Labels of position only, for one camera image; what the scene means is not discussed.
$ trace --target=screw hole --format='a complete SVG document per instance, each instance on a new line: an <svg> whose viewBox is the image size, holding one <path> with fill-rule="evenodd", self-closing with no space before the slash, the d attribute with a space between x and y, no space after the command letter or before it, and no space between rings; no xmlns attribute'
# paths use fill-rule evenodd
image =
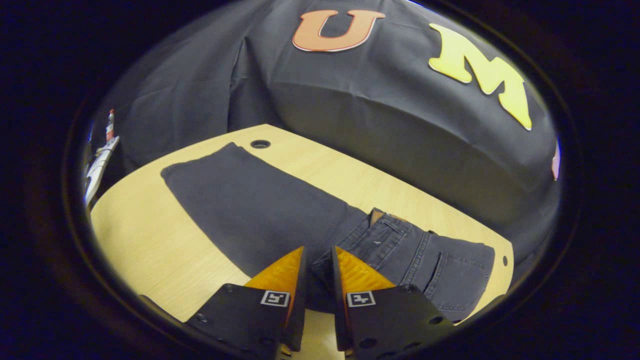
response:
<svg viewBox="0 0 640 360"><path fill-rule="evenodd" d="M444 318L442 316L436 316L433 319L429 320L429 323L431 325L438 325L439 323L442 322L442 320L444 320Z"/></svg>
<svg viewBox="0 0 640 360"><path fill-rule="evenodd" d="M372 348L376 346L377 341L375 339L367 338L360 342L361 348Z"/></svg>
<svg viewBox="0 0 640 360"><path fill-rule="evenodd" d="M251 142L251 147L253 147L254 149L265 149L269 146L271 146L271 143L267 140L254 140Z"/></svg>
<svg viewBox="0 0 640 360"><path fill-rule="evenodd" d="M409 350L410 348L414 348L417 346L420 346L421 343L419 343L418 341L416 341L415 343L410 343L409 345L405 346L404 349L405 350Z"/></svg>

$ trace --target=screw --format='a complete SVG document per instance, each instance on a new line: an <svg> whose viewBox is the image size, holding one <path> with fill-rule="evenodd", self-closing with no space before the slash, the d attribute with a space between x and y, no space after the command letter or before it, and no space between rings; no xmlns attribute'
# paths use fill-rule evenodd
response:
<svg viewBox="0 0 640 360"><path fill-rule="evenodd" d="M207 320L207 318L206 318L203 314L200 314L200 313L197 313L197 314L196 314L196 320L198 320L199 322L202 322L202 323L207 323L207 322L209 322L209 321Z"/></svg>

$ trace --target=table grommet hole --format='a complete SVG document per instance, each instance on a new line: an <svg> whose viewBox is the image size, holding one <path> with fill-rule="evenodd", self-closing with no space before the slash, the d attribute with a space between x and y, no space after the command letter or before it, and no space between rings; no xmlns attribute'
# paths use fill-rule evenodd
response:
<svg viewBox="0 0 640 360"><path fill-rule="evenodd" d="M271 143L267 140L254 140L251 142L251 147L254 149L265 149L269 146L271 146Z"/></svg>
<svg viewBox="0 0 640 360"><path fill-rule="evenodd" d="M438 325L439 323L442 322L442 320L444 320L444 317L442 316L436 316L433 319L429 320L429 324L430 325Z"/></svg>

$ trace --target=black cloth backdrop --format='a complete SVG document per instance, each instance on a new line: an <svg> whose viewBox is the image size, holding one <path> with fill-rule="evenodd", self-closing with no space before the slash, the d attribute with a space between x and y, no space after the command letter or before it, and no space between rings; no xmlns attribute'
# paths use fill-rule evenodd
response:
<svg viewBox="0 0 640 360"><path fill-rule="evenodd" d="M355 9L386 15L362 45L336 53L293 45L303 13L337 10L322 30L335 37L349 28L347 11ZM517 265L550 235L558 210L562 175L554 181L550 170L552 119L525 74L531 131L501 107L504 84L485 95L475 76L463 84L431 70L428 60L442 44L430 22L465 35L489 60L509 61L406 0L239 1L180 29L135 63L96 111L92 147L104 144L111 108L122 154L111 160L120 164L108 166L123 169L116 178L193 143L272 124L474 217L513 243Z"/></svg>

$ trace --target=brown leather patch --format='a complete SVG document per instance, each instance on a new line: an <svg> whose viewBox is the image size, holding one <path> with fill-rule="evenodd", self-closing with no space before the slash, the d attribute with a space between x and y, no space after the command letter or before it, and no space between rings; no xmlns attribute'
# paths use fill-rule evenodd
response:
<svg viewBox="0 0 640 360"><path fill-rule="evenodd" d="M371 211L371 222L369 223L369 226L372 226L373 224L375 224L376 221L378 221L382 217L382 215L384 215L384 214L385 214L384 212L378 211L378 210L375 210L375 209L373 211ZM406 221L405 219L397 217L397 216L395 216L393 214L389 214L389 215L391 217L394 217L394 218L398 219L398 220Z"/></svg>
<svg viewBox="0 0 640 360"><path fill-rule="evenodd" d="M382 217L382 215L384 215L382 211L373 210L371 212L371 223L369 223L369 226L372 226L373 224L375 224L376 221L378 221L378 219Z"/></svg>

